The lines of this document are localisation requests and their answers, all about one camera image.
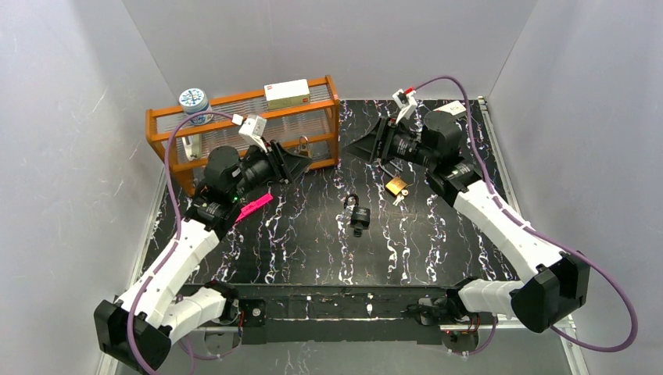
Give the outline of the long shackle brass padlock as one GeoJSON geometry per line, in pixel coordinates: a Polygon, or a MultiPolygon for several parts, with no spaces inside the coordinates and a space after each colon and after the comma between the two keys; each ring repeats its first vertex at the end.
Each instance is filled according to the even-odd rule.
{"type": "Polygon", "coordinates": [[[407,189],[407,183],[398,176],[395,172],[387,169],[386,166],[380,165],[379,168],[388,177],[385,183],[385,189],[394,196],[399,195],[403,190],[407,189]]]}

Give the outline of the silver key bunch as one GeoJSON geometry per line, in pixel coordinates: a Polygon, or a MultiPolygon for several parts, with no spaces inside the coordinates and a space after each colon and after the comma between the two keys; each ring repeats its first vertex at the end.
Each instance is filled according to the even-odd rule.
{"type": "Polygon", "coordinates": [[[398,206],[408,195],[409,195],[409,191],[407,189],[402,189],[396,195],[396,198],[393,202],[393,205],[398,206]]]}

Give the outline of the black padlock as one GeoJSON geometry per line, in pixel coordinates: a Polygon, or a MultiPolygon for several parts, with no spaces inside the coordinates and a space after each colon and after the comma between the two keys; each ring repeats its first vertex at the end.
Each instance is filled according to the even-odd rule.
{"type": "Polygon", "coordinates": [[[343,202],[343,208],[348,209],[352,206],[350,213],[349,225],[354,230],[367,230],[371,223],[371,211],[369,208],[360,206],[359,197],[357,194],[348,194],[343,202]]]}

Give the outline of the small brass padlock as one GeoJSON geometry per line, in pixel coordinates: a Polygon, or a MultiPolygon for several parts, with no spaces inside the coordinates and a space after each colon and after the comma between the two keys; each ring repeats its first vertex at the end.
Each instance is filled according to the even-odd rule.
{"type": "Polygon", "coordinates": [[[296,151],[299,155],[305,156],[309,159],[312,158],[312,151],[311,151],[311,148],[310,148],[310,142],[309,142],[308,137],[301,136],[299,138],[299,143],[298,143],[298,146],[296,148],[296,151]]]}

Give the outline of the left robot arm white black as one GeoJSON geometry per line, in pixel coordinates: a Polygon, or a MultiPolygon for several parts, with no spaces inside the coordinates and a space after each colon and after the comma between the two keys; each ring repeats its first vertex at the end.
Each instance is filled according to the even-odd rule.
{"type": "Polygon", "coordinates": [[[167,248],[122,295],[102,300],[93,312],[102,352],[140,374],[155,374],[184,336],[227,318],[238,298],[228,284],[208,282],[181,301],[177,293],[233,228],[247,194],[270,182],[290,183],[312,162],[277,141],[252,145],[244,155],[227,145],[211,151],[191,206],[167,248]]]}

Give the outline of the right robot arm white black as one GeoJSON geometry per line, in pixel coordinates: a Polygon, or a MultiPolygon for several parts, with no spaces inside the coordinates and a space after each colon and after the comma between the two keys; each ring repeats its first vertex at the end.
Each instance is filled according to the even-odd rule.
{"type": "Polygon", "coordinates": [[[534,236],[531,227],[489,191],[479,168],[461,153],[463,138],[451,115],[433,111],[419,132],[382,117],[345,150],[366,163],[398,158],[423,166],[434,193],[467,217],[514,267],[516,281],[468,278],[449,289],[447,298],[456,312],[516,317],[542,333],[584,305],[590,268],[578,256],[534,236]]]}

